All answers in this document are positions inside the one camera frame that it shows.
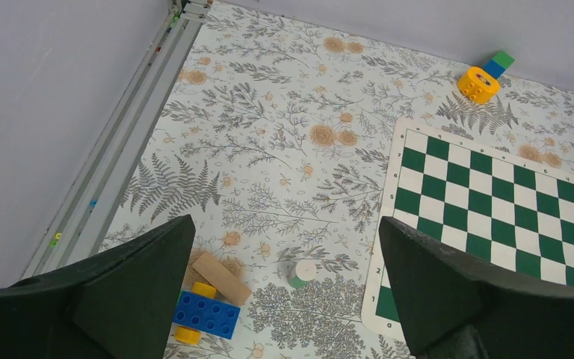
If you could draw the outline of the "nail polish bottle green label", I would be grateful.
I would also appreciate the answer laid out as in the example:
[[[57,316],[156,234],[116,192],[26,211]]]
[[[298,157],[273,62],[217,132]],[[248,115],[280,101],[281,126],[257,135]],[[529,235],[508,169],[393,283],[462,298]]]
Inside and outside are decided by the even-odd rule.
[[[308,260],[300,260],[294,264],[288,276],[288,284],[295,289],[305,287],[316,279],[317,274],[318,269],[315,263]]]

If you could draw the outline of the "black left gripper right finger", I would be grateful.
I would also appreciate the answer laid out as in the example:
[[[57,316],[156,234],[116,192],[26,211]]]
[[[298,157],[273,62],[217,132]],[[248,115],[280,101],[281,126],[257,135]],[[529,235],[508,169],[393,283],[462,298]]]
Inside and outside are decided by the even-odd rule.
[[[391,217],[379,240],[418,358],[574,358],[574,287],[516,273]]]

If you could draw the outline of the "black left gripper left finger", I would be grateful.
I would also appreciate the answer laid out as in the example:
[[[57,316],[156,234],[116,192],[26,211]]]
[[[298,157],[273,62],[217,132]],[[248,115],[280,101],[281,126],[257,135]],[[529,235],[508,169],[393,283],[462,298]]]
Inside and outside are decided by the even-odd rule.
[[[160,358],[194,237],[179,216],[0,288],[0,358]]]

